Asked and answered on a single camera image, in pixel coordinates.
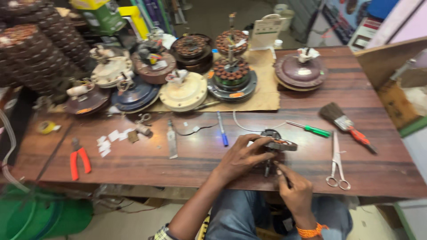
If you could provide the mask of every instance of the floor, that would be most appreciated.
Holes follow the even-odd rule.
[[[146,240],[165,223],[169,222],[181,204],[168,204],[159,209],[144,211],[135,214],[110,212],[106,214],[103,207],[95,208],[95,215],[89,226],[79,234],[70,235],[70,240]],[[126,211],[139,211],[152,207],[134,203],[124,209]],[[354,226],[347,240],[407,240],[403,229],[392,229],[377,208],[373,205],[357,207],[350,210]],[[52,240],[63,240],[58,237]]]

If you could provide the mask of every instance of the hand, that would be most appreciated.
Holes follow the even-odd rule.
[[[275,156],[274,153],[260,153],[263,146],[273,140],[273,138],[257,134],[239,136],[236,143],[228,150],[219,165],[213,170],[213,173],[219,177],[219,180],[224,185],[228,184],[248,172],[256,164],[273,158]],[[249,141],[253,141],[254,143],[247,147]]]
[[[277,161],[274,161],[274,164],[278,167],[280,196],[294,216],[298,227],[301,229],[313,229],[312,227],[314,226],[315,229],[316,219],[311,212],[312,183],[285,165]]]

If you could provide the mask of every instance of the cardboard sheet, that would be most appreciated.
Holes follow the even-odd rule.
[[[214,53],[214,61],[221,55]],[[254,95],[246,102],[238,104],[221,103],[216,106],[201,109],[199,111],[256,111],[256,110],[277,110],[280,108],[280,97],[277,91],[277,82],[274,80],[273,54],[271,50],[246,51],[243,54],[249,65],[255,70],[258,78]],[[211,94],[203,102],[217,101]],[[158,100],[151,107],[144,111],[170,111]]]

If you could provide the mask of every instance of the jeans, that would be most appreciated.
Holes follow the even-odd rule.
[[[346,206],[333,197],[313,198],[311,210],[320,224],[325,240],[345,240],[353,221]],[[258,191],[223,190],[215,200],[211,220],[206,232],[206,240],[260,240],[256,228],[268,227],[270,212],[266,202]],[[301,240],[296,228],[292,229],[284,240]]]

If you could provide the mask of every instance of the plaid shirt sleeve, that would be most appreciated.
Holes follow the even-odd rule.
[[[178,239],[172,237],[169,234],[169,228],[167,227],[167,224],[166,224],[159,231],[157,231],[156,235],[148,238],[148,240],[178,240]]]

